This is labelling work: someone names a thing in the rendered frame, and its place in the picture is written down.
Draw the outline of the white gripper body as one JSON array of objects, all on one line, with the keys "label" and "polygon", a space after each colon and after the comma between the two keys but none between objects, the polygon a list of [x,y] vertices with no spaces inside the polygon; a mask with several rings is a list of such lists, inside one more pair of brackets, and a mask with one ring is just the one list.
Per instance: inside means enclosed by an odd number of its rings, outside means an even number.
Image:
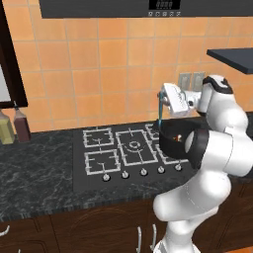
[{"label": "white gripper body", "polygon": [[175,118],[185,117],[190,112],[185,93],[175,84],[164,83],[161,88],[162,103]]}]

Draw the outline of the teal spatula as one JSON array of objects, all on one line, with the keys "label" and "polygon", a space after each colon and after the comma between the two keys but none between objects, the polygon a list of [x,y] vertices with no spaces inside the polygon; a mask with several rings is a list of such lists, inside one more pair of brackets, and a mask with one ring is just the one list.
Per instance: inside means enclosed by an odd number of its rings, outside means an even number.
[{"label": "teal spatula", "polygon": [[162,124],[162,114],[163,114],[163,99],[164,99],[164,93],[160,91],[157,94],[158,98],[158,127],[161,127]]}]

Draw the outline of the black cooking pot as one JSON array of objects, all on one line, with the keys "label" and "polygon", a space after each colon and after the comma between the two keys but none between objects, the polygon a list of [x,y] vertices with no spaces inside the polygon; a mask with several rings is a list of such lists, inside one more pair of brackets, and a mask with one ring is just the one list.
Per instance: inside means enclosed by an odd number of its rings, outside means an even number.
[{"label": "black cooking pot", "polygon": [[210,132],[188,119],[166,120],[159,127],[160,149],[169,157],[199,163],[206,152]]}]

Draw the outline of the black gas hob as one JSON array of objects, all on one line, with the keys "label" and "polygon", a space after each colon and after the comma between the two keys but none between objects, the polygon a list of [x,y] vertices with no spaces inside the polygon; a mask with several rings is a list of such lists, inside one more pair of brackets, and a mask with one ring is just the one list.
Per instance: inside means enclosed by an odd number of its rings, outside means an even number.
[{"label": "black gas hob", "polygon": [[[175,165],[181,164],[182,171]],[[162,166],[165,173],[159,174]],[[146,176],[140,170],[147,171]],[[122,178],[126,171],[129,176]],[[108,182],[103,181],[110,175]],[[124,187],[170,179],[183,184],[195,175],[186,159],[168,157],[159,147],[159,133],[152,122],[113,126],[91,126],[73,133],[73,190]]]}]

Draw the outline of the dark brown cupboard door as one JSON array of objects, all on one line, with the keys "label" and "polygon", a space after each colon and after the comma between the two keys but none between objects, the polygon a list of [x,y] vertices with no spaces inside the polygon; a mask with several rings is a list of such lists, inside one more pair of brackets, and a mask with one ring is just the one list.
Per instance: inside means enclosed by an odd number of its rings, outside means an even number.
[{"label": "dark brown cupboard door", "polygon": [[253,182],[235,184],[229,198],[205,225],[204,253],[253,246]]},{"label": "dark brown cupboard door", "polygon": [[47,215],[0,222],[0,253],[59,253],[52,225]]},{"label": "dark brown cupboard door", "polygon": [[147,201],[66,211],[50,219],[60,253],[136,253],[138,226],[145,253]]}]

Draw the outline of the dark red sauce bottle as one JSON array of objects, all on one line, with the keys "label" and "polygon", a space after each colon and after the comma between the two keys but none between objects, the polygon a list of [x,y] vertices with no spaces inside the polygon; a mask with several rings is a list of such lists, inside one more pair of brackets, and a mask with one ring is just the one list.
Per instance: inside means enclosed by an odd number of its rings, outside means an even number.
[{"label": "dark red sauce bottle", "polygon": [[17,103],[14,103],[15,117],[14,126],[20,142],[27,142],[31,140],[31,131],[28,120],[25,114],[21,112]]}]

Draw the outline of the grey wall socket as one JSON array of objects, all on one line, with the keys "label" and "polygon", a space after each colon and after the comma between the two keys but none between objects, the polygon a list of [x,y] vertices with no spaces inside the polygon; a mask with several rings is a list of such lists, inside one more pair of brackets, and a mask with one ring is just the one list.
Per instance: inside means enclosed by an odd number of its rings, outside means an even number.
[{"label": "grey wall socket", "polygon": [[203,79],[205,78],[204,72],[195,72],[192,80],[192,90],[200,92],[203,86]]},{"label": "grey wall socket", "polygon": [[188,73],[180,73],[178,78],[178,86],[182,90],[188,90],[191,83],[191,76],[192,74],[190,72]]}]

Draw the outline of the dark grey wall shelf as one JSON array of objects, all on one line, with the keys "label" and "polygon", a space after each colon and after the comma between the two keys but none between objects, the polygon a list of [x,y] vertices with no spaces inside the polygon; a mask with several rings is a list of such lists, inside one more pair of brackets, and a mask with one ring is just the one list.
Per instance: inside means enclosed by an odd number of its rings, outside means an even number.
[{"label": "dark grey wall shelf", "polygon": [[208,49],[207,55],[246,74],[253,74],[253,47]]}]

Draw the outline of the dark brown window frame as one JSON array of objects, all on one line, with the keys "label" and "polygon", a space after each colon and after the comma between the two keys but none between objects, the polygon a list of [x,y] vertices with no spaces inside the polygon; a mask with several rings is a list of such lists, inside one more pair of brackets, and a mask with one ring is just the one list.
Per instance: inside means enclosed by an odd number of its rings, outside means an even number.
[{"label": "dark brown window frame", "polygon": [[0,0],[0,109],[28,106],[20,68],[7,23],[3,2]]}]

